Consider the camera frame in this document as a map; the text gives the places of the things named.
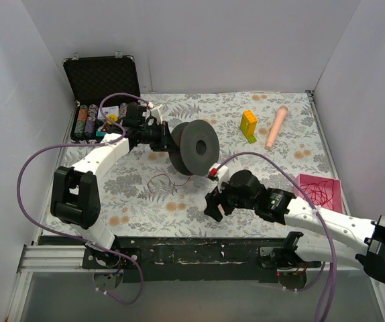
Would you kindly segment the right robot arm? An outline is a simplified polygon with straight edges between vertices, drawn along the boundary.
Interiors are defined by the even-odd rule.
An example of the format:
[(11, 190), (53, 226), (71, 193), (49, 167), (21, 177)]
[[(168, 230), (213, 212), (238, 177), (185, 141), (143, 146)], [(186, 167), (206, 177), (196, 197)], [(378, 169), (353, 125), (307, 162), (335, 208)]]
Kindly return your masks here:
[(265, 267), (335, 262), (385, 284), (385, 216), (362, 219), (311, 207), (291, 192), (265, 187), (249, 170), (230, 174), (226, 166), (213, 166), (208, 177), (217, 186), (205, 196), (205, 215), (220, 222), (235, 209), (248, 209), (264, 221), (293, 228), (280, 247), (261, 248)]

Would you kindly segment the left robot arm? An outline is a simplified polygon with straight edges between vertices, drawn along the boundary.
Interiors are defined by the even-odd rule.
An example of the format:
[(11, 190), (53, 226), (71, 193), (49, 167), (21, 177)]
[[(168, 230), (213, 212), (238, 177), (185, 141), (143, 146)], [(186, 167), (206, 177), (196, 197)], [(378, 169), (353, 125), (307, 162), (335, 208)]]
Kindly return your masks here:
[(120, 251), (113, 247), (115, 235), (100, 218), (99, 184), (119, 159), (139, 144), (147, 144), (157, 151), (174, 147), (168, 123), (162, 119), (161, 105), (130, 104), (122, 129), (106, 133), (101, 143), (70, 168), (59, 167), (54, 173), (50, 212), (99, 249), (98, 261), (106, 268), (120, 262)]

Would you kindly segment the black cable spool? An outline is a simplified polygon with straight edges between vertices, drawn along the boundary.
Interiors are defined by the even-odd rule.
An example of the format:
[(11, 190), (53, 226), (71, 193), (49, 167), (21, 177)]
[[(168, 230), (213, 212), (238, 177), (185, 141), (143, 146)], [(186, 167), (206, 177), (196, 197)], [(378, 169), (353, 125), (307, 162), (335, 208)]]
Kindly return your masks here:
[(219, 159), (219, 139), (208, 122), (178, 124), (171, 132), (177, 149), (169, 153), (173, 167), (186, 176), (206, 176)]

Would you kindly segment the pink plastic box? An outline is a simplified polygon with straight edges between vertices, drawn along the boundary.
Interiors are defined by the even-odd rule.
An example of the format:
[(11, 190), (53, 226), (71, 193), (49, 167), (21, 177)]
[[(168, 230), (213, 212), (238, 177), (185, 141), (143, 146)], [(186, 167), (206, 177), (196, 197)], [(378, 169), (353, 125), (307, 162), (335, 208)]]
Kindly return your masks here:
[(315, 205), (343, 213), (341, 181), (311, 174), (299, 174), (297, 185), (307, 194)]

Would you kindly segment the beige toy microphone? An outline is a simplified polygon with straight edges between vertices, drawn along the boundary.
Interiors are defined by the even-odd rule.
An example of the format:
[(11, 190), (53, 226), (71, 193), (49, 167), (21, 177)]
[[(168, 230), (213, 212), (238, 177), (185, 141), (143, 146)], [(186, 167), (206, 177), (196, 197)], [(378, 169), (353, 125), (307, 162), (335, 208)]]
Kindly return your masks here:
[(265, 149), (266, 150), (271, 150), (276, 138), (279, 134), (280, 128), (282, 127), (282, 124), (288, 115), (288, 108), (286, 106), (281, 106), (278, 108), (276, 112), (276, 117), (274, 119), (274, 123), (272, 125), (272, 128), (270, 130), (270, 133), (268, 134), (268, 138), (265, 143)]

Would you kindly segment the black front base bar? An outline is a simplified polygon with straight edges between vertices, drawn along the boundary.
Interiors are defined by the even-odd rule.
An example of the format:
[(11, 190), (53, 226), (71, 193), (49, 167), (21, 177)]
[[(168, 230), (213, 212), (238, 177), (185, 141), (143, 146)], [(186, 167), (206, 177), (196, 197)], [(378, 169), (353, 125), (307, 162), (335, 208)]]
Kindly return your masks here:
[(305, 282), (308, 268), (294, 249), (300, 233), (286, 238), (118, 237), (113, 250), (124, 258), (88, 246), (84, 269), (118, 271), (124, 282), (256, 280), (277, 283), (278, 274), (293, 272)]

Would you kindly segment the black poker chip case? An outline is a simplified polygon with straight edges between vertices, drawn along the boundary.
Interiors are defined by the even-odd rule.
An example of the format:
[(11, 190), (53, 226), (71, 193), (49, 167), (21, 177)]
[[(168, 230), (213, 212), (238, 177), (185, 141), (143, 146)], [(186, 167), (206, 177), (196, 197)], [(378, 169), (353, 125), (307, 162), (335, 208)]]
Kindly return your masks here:
[(76, 120), (81, 106), (98, 106), (114, 93), (141, 96), (135, 58), (131, 55), (118, 51), (113, 56), (81, 58), (75, 54), (62, 65), (76, 101)]

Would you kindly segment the yellow toy brick tower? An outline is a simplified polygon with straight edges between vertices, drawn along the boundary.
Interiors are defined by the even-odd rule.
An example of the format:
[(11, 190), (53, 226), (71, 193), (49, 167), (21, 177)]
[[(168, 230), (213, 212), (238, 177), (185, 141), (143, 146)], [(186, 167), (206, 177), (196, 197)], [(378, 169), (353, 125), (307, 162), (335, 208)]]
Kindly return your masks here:
[(251, 110), (243, 112), (240, 123), (240, 130), (245, 137), (253, 136), (257, 122), (258, 119)]

